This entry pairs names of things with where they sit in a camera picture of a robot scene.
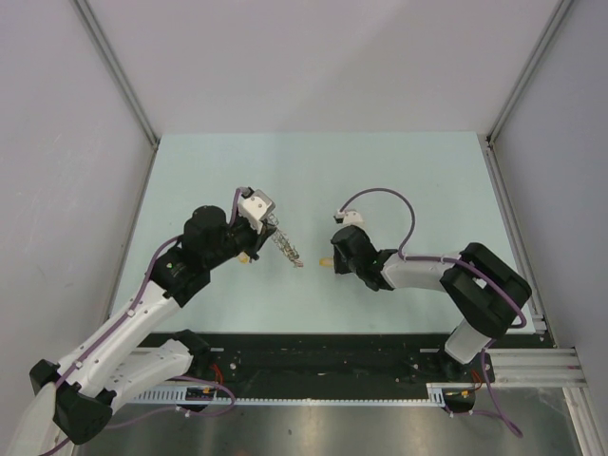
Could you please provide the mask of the large metal keyring organizer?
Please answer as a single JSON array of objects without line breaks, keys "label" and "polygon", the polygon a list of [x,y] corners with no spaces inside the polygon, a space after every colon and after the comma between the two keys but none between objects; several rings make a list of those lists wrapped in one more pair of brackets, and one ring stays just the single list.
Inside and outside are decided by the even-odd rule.
[{"label": "large metal keyring organizer", "polygon": [[274,215],[268,216],[268,220],[274,225],[275,231],[271,235],[271,240],[277,247],[277,249],[284,255],[296,268],[302,268],[304,266],[299,252],[295,246],[290,242],[287,235],[280,229],[279,220]]}]

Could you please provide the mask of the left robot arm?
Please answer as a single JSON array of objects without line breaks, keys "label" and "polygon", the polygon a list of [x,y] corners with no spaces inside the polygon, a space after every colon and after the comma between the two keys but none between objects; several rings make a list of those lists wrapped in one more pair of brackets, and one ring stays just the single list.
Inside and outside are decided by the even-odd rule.
[{"label": "left robot arm", "polygon": [[65,434],[65,444],[97,436],[124,403],[172,378],[197,380],[210,368],[210,347],[190,330],[176,332],[139,363],[127,357],[165,319],[211,281],[218,266],[246,255],[259,258],[277,231],[275,205],[254,193],[231,213],[197,208],[176,237],[153,254],[138,291],[94,334],[57,362],[42,359],[29,372],[34,393],[49,390],[44,416]]}]

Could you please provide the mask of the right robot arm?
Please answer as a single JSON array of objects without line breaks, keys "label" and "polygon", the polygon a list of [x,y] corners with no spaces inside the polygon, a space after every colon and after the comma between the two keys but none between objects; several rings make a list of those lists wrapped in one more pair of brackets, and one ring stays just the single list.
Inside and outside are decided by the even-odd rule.
[{"label": "right robot arm", "polygon": [[527,324],[529,284],[481,243],[471,242],[455,255],[406,256],[376,249],[362,228],[349,225],[333,235],[331,245],[334,272],[354,274],[375,292],[411,288],[451,298],[463,321],[438,357],[439,372],[449,381],[462,380],[479,352]]}]

